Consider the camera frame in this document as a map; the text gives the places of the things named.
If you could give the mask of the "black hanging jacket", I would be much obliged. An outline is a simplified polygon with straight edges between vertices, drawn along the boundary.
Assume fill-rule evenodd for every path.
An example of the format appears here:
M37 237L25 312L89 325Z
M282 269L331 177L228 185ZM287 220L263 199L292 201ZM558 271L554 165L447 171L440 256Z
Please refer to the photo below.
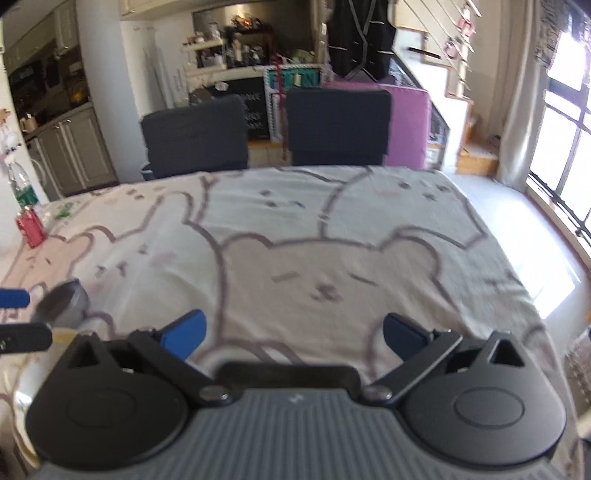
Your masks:
M349 80L365 73L375 82L389 75L397 32L389 11L389 1L335 1L327 24L329 63L335 75Z

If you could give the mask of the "round stainless steel bowl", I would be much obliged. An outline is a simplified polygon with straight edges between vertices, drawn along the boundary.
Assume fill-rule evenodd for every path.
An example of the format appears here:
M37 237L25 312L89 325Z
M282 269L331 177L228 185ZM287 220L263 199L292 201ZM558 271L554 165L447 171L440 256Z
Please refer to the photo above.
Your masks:
M79 279L58 284L35 307L32 323L52 328L77 328L90 307L89 295Z

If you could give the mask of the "white curtain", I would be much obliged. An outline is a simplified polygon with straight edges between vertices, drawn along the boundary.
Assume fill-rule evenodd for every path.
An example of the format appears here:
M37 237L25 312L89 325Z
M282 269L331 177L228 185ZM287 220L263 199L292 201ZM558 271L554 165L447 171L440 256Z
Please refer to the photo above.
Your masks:
M503 26L506 71L497 180L523 192L533 162L543 117L548 71L558 40L569 26L563 1L506 1L508 21Z

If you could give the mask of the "red milk drink can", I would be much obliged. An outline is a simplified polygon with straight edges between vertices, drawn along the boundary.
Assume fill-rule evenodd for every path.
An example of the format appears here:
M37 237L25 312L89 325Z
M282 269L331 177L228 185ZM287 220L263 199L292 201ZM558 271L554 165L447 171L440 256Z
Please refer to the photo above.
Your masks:
M47 238L41 220L31 207L21 209L16 216L16 225L31 249L40 246Z

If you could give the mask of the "green snack packet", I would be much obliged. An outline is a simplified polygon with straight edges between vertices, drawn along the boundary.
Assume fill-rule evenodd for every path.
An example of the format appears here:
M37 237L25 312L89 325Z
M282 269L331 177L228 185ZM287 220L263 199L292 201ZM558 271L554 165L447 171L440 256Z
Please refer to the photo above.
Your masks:
M71 215L71 210L68 209L66 206L64 206L53 216L53 219L54 220L61 220L61 219L68 218L70 215Z

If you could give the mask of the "dark chair with purple cushion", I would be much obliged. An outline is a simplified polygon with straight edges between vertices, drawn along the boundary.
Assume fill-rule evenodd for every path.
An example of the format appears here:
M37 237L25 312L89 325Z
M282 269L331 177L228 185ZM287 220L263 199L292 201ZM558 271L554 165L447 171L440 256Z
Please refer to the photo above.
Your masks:
M238 95L153 112L140 127L157 179L249 166L245 103Z

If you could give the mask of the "dark blue round container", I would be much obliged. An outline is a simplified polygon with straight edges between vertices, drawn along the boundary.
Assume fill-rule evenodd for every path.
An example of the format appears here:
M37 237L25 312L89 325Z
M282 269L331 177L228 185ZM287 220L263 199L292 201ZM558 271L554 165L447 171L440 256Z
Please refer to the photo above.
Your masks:
M141 166L140 174L141 174L144 181L151 181L154 179L154 175L151 170L151 165L149 162L147 162Z

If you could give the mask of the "dark chair near window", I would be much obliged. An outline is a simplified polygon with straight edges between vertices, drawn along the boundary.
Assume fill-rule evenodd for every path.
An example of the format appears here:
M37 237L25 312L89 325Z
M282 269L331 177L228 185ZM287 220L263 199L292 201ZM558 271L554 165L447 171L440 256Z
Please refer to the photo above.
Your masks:
M380 166L389 151L392 96L385 90L287 92L294 166Z

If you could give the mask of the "bear pattern tablecloth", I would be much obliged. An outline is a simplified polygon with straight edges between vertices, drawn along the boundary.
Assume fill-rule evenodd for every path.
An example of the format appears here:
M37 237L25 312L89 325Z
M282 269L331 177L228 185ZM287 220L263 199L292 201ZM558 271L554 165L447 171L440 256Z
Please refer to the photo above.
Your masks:
M54 220L64 206L68 218ZM197 173L49 203L1 284L79 279L85 319L40 387L18 452L1 355L5 479L580 479L561 360L496 237L445 175L385 167ZM231 391L190 406L127 337L191 310L186 363ZM362 389L404 361L389 313L460 346L399 402Z

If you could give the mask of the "green poizon sign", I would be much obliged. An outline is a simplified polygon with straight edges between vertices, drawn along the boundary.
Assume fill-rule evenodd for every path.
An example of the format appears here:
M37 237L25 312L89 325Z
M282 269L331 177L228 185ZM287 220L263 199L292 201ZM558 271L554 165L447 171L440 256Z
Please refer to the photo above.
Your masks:
M263 74L266 93L279 93L280 88L318 88L322 83L322 69L315 65L295 68L271 68Z

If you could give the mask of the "green label water bottle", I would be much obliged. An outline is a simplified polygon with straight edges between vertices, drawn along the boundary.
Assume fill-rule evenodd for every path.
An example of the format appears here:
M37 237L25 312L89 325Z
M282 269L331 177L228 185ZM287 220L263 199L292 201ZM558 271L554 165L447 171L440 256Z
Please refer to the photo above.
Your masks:
M21 209L38 212L40 202L25 169L16 161L7 164L8 178L13 195Z

